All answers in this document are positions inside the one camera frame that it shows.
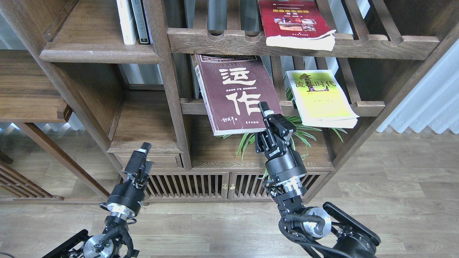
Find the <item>brown book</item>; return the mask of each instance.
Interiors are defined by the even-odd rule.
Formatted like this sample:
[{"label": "brown book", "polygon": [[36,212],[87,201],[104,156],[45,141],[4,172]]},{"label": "brown book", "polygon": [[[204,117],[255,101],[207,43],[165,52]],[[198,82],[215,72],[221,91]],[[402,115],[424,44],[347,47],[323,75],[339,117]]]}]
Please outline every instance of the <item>brown book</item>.
[{"label": "brown book", "polygon": [[214,135],[264,131],[260,101],[282,114],[273,82],[259,56],[194,55],[193,59]]}]

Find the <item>cabinet drawer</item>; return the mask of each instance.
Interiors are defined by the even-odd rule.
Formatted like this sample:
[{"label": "cabinet drawer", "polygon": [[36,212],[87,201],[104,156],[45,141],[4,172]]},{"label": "cabinet drawer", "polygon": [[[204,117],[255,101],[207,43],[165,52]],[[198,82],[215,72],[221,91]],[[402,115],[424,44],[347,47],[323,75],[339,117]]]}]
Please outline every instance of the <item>cabinet drawer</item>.
[{"label": "cabinet drawer", "polygon": [[[123,167],[126,167],[131,153],[114,153]],[[182,160],[178,153],[149,153],[147,160],[153,162],[153,168],[181,168]]]}]

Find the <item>wooden shelf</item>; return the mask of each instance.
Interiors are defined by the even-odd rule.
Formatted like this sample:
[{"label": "wooden shelf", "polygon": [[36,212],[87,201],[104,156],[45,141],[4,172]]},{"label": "wooden shelf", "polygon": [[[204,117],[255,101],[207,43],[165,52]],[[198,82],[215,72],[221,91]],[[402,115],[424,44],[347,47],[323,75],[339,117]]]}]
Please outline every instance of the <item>wooden shelf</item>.
[{"label": "wooden shelf", "polygon": [[70,114],[27,50],[0,50],[0,122],[65,123]]},{"label": "wooden shelf", "polygon": [[[294,57],[293,59],[295,64],[301,66],[295,68],[298,70],[303,70],[304,62],[302,58]],[[316,58],[316,62],[318,64],[319,69],[328,69],[324,58]],[[347,61],[347,58],[338,58],[338,63],[345,81],[345,84],[341,85],[341,87],[346,89],[348,98],[351,103],[351,108],[357,115],[361,117],[377,117],[386,106],[384,102],[362,101],[357,86],[355,84],[354,77],[352,75],[352,71],[349,66],[349,62]],[[275,85],[276,88],[284,87],[282,76],[282,74],[278,73],[273,74],[273,78],[275,78],[274,81],[280,82],[280,85]],[[282,108],[282,112],[284,113],[284,116],[299,116],[298,110],[294,108],[292,101],[279,101],[279,103],[280,107]],[[203,99],[182,98],[180,99],[180,105],[182,107],[182,113],[184,115],[207,115],[206,106],[204,105]]]},{"label": "wooden shelf", "polygon": [[150,153],[181,153],[164,91],[131,90],[115,128],[110,153],[132,153],[143,142]]},{"label": "wooden shelf", "polygon": [[[311,132],[317,141],[310,140],[309,156],[304,159],[308,171],[334,171],[324,134]],[[231,172],[264,171],[266,157],[255,152],[254,145],[247,147],[244,160],[236,157],[242,135],[232,135],[226,139],[214,137],[207,116],[195,116],[193,129],[191,164],[193,169],[216,169]],[[297,151],[306,154],[307,150],[301,141],[295,140]]]},{"label": "wooden shelf", "polygon": [[[320,12],[330,28],[336,28],[327,0],[316,0]],[[196,5],[193,28],[169,28],[168,37],[173,53],[213,54],[213,55],[261,55],[261,56],[334,56],[384,59],[425,60],[440,43],[437,37],[400,35],[383,0],[372,0],[387,35],[370,34],[360,14],[357,3],[344,0],[354,34],[335,33],[336,44],[333,51],[301,50],[266,45],[266,37],[261,32],[240,30],[239,13],[228,13],[228,30],[209,31],[207,5]],[[239,8],[230,9],[238,12]]]},{"label": "wooden shelf", "polygon": [[40,58],[49,62],[158,64],[153,45],[125,45],[117,4],[106,0],[69,1],[48,30]]}]

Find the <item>cabinet door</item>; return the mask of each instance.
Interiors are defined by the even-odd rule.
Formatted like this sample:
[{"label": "cabinet door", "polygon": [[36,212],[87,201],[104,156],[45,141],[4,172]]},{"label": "cabinet door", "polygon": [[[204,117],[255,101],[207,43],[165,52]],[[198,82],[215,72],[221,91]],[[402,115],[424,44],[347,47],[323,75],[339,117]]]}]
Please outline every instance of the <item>cabinet door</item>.
[{"label": "cabinet door", "polygon": [[148,202],[227,200],[229,179],[228,172],[152,172]]},{"label": "cabinet door", "polygon": [[[310,201],[320,182],[322,182],[327,172],[308,172],[301,178],[301,183],[308,192],[303,196],[305,201]],[[229,177],[229,200],[271,200],[271,197],[263,188],[262,182],[264,172],[232,172]]]}]

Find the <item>book spine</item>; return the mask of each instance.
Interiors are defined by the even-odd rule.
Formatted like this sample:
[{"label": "book spine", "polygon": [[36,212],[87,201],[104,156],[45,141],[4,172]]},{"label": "book spine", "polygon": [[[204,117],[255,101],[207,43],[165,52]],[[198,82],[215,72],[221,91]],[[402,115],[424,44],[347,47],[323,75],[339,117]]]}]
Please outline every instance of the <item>book spine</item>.
[{"label": "book spine", "polygon": [[134,17],[129,0],[117,0],[119,23],[125,45],[134,45],[137,35],[134,28]]},{"label": "book spine", "polygon": [[148,37],[148,30],[146,26],[146,19],[143,10],[142,0],[131,0],[131,3],[132,10],[134,11],[137,32],[139,33],[140,43],[143,45],[147,45],[150,43],[150,38]]},{"label": "book spine", "polygon": [[199,61],[197,60],[199,57],[195,56],[195,58],[196,58],[196,66],[195,66],[196,77],[198,79],[199,88],[201,89],[202,99],[204,100],[204,105],[206,106],[206,111],[209,116],[210,126],[212,127],[212,131],[215,133],[217,128],[215,128],[215,122],[214,122],[213,117],[211,116],[212,112],[210,111],[210,104],[207,99],[206,87],[204,85],[204,80],[202,78],[201,71],[199,69],[199,64],[198,64]]}]

